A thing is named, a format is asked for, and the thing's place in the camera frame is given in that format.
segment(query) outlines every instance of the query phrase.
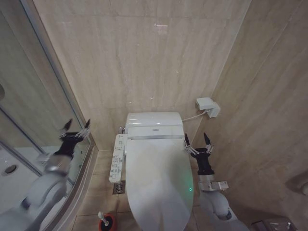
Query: wall outlet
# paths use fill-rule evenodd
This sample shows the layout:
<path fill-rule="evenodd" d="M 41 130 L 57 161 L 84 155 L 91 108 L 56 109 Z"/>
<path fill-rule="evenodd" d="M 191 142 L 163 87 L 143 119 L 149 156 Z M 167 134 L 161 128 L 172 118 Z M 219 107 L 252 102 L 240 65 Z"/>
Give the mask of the wall outlet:
<path fill-rule="evenodd" d="M 218 113 L 220 112 L 219 105 L 211 98 L 198 98 L 197 104 L 200 110 L 206 110 L 210 118 L 217 117 Z"/>

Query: bidet control panel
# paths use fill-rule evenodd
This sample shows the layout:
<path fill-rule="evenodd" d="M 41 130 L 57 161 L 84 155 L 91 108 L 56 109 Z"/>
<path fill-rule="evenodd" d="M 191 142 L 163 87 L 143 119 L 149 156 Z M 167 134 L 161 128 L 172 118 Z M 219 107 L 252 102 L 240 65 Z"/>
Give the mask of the bidet control panel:
<path fill-rule="evenodd" d="M 118 134 L 115 138 L 114 154 L 112 157 L 109 176 L 109 181 L 113 184 L 121 181 L 126 141 L 127 134 Z"/>

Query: tile floor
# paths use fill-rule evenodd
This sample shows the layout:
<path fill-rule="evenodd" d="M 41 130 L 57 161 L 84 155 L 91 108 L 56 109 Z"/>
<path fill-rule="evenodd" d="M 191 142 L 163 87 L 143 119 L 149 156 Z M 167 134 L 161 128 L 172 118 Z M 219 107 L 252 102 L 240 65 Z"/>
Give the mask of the tile floor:
<path fill-rule="evenodd" d="M 112 151 L 99 151 L 89 189 L 68 231 L 97 231 L 99 223 L 97 213 L 100 210 L 112 213 L 116 217 L 118 231 L 140 231 L 130 211 L 127 195 L 112 195 L 113 184 L 109 182 L 111 160 Z M 191 159 L 194 202 L 185 231 L 212 231 L 213 229 L 199 206 L 197 165 L 194 161 Z"/>

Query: white toilet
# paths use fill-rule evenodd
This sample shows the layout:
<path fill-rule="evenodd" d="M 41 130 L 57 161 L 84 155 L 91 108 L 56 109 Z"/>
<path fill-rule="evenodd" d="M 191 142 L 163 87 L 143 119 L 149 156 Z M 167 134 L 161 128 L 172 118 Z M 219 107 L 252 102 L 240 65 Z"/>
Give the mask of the white toilet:
<path fill-rule="evenodd" d="M 177 112 L 129 113 L 126 190 L 143 231 L 182 231 L 193 205 L 193 176 Z"/>

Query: shower door frame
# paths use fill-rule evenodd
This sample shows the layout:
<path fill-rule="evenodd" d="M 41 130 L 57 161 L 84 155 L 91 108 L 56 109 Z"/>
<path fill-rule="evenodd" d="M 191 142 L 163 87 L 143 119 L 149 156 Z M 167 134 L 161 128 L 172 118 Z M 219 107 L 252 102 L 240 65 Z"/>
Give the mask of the shower door frame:
<path fill-rule="evenodd" d="M 33 27 L 34 32 L 51 64 L 51 67 L 63 89 L 63 92 L 76 116 L 81 127 L 84 127 L 86 123 L 85 118 L 82 115 L 81 109 L 77 103 L 74 93 L 70 87 L 70 84 L 66 78 L 63 68 L 60 64 L 58 56 L 51 44 L 49 36 L 45 30 L 45 27 L 41 21 L 38 11 L 32 0 L 19 0 L 23 6 L 25 13 Z M 78 207 L 80 206 L 82 199 L 86 193 L 89 186 L 92 172 L 94 170 L 94 165 L 98 153 L 98 149 L 95 145 L 95 141 L 90 134 L 88 136 L 90 145 L 88 147 L 86 156 L 84 158 L 82 167 L 79 171 L 78 177 L 75 181 L 74 187 L 67 197 L 62 208 L 58 211 L 54 219 L 49 223 L 49 225 L 44 229 L 45 231 L 62 231 L 66 230 L 68 225 L 74 219 Z"/>

